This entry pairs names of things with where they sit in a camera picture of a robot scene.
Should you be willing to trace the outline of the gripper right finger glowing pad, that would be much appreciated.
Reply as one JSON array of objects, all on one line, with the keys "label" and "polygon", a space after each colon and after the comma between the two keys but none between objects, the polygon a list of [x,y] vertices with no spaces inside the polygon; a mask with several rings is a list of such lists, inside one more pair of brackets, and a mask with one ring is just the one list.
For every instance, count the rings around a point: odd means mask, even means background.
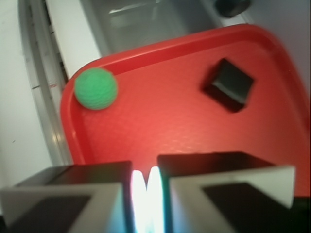
[{"label": "gripper right finger glowing pad", "polygon": [[250,154],[157,158],[166,233],[308,233],[309,197],[294,195],[296,169]]}]

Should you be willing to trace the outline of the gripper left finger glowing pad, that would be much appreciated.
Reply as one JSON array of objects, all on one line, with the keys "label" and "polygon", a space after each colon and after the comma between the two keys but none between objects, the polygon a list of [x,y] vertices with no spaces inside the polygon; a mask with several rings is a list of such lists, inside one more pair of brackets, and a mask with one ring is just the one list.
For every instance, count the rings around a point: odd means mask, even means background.
[{"label": "gripper left finger glowing pad", "polygon": [[131,233],[130,161],[45,169],[0,191],[10,233]]}]

